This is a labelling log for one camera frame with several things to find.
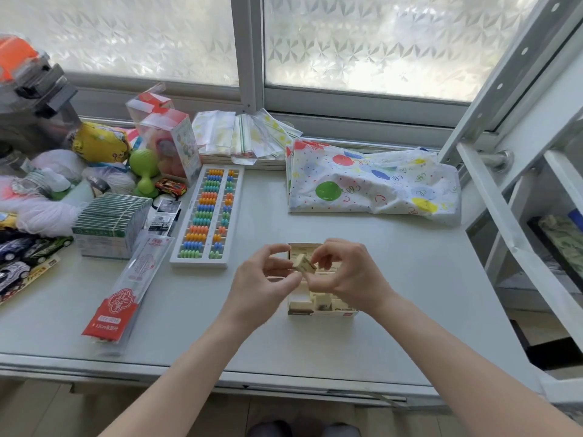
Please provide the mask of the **person's legs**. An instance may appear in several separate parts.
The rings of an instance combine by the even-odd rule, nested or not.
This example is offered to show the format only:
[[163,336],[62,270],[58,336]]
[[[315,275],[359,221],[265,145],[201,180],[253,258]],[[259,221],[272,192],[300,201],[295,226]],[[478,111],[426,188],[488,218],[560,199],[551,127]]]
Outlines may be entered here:
[[308,417],[289,423],[282,419],[253,425],[245,437],[362,437],[360,429],[343,422],[325,424]]

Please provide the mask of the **white metal shelf rack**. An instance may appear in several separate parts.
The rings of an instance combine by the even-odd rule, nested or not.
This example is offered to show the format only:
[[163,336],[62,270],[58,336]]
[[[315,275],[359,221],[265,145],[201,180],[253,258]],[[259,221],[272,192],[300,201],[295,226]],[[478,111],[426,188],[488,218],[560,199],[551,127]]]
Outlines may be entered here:
[[496,227],[484,268],[502,306],[542,311],[567,335],[529,345],[512,322],[543,394],[583,411],[583,375],[551,374],[583,366],[583,294],[527,224],[583,216],[583,0],[535,3],[439,157],[461,168],[468,235]]

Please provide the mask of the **clear box with red lid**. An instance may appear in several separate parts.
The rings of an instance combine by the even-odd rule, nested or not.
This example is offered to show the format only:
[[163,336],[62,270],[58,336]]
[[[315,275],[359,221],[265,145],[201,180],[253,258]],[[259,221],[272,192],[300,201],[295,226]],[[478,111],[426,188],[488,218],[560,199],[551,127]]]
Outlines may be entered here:
[[152,113],[164,113],[175,108],[172,99],[164,95],[165,91],[165,82],[159,82],[125,103],[134,124],[140,124]]

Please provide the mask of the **stack of green white boxes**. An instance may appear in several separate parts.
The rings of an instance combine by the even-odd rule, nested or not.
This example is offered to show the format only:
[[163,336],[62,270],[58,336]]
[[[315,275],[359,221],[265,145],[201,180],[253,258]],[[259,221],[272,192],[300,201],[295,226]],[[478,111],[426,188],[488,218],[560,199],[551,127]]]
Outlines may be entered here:
[[128,260],[145,226],[153,200],[106,193],[93,199],[72,225],[81,256]]

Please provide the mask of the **green patterned box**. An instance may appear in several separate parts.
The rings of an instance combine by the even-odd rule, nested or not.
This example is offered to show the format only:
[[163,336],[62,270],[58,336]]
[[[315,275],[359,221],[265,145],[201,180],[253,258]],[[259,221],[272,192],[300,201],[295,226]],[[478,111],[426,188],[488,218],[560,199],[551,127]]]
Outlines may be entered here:
[[563,215],[532,217],[527,224],[583,294],[583,232]]

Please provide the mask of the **red toy car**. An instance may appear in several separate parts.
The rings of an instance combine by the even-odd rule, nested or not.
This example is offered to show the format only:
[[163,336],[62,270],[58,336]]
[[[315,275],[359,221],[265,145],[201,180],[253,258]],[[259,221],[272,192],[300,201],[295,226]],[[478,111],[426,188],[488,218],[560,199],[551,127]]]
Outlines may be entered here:
[[186,194],[188,188],[184,183],[173,181],[169,178],[161,178],[155,183],[155,188],[165,195],[180,198]]

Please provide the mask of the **pile of clear zip bags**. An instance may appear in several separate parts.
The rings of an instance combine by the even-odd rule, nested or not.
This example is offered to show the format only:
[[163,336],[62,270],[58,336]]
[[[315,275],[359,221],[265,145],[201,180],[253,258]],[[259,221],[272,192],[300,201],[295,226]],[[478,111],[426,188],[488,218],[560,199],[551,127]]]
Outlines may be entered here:
[[239,115],[220,110],[199,112],[192,129],[206,164],[253,166],[260,161],[284,161],[285,149],[302,137],[302,131],[266,109]]

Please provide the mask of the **white abacus with colourful beads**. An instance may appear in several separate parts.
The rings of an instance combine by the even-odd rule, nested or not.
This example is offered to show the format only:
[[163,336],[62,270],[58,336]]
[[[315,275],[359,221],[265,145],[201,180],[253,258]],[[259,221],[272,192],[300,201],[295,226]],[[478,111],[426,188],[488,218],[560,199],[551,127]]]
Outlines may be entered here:
[[234,244],[245,168],[202,166],[170,256],[174,267],[225,269]]

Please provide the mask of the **orange and grey toy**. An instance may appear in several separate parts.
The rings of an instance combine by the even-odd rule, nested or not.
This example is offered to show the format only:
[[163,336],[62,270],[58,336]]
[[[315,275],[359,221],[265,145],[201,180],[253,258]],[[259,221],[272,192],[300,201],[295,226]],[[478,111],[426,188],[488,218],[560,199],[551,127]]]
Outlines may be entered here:
[[26,39],[0,34],[0,122],[35,122],[62,115],[80,119],[71,101],[77,88],[59,64],[36,50]]

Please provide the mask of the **person's right forearm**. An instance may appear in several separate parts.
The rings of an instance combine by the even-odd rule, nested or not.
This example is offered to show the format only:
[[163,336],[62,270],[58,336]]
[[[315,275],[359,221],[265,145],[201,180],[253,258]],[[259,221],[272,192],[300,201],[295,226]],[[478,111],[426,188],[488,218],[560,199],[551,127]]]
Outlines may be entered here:
[[583,437],[583,427],[390,291],[371,315],[473,437]]

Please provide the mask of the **person's left forearm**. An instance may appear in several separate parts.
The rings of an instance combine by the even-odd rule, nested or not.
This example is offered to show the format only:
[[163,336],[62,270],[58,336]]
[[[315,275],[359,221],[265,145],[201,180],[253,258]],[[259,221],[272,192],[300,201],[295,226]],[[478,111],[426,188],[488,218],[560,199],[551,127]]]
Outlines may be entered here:
[[186,437],[226,365],[265,319],[222,313],[98,437]]

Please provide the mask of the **box of cream puzzle blocks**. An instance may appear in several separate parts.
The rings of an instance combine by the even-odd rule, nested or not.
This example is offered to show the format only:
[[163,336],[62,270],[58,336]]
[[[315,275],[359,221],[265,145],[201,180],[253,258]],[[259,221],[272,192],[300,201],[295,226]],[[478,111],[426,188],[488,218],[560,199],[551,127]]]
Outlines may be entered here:
[[[288,258],[294,263],[298,263],[298,257],[304,262],[310,262],[311,256],[319,243],[292,242]],[[332,293],[313,293],[305,279],[301,284],[288,295],[288,315],[305,316],[342,316],[353,317],[359,313],[345,301]]]

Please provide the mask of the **grey window frame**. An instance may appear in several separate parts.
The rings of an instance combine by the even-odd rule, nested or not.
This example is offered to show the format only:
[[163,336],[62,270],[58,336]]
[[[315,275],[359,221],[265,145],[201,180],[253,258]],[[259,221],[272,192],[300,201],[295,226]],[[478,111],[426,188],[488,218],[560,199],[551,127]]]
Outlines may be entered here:
[[60,0],[78,108],[265,108],[308,137],[441,147],[501,57],[494,0]]

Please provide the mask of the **white balloon print bag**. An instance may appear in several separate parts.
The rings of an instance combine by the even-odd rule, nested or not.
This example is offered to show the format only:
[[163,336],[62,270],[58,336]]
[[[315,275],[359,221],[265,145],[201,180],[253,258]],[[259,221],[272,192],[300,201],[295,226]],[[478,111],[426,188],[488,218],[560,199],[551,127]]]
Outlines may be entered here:
[[418,215],[461,225],[458,171],[424,148],[364,154],[296,140],[285,155],[289,212]]

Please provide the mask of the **person's right hand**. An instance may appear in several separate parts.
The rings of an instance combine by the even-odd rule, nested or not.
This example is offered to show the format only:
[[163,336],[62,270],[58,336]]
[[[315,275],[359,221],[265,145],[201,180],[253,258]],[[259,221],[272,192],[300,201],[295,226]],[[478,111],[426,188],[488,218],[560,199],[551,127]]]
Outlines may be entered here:
[[339,263],[332,294],[372,317],[397,296],[362,243],[327,239],[314,250],[311,263],[326,270]]

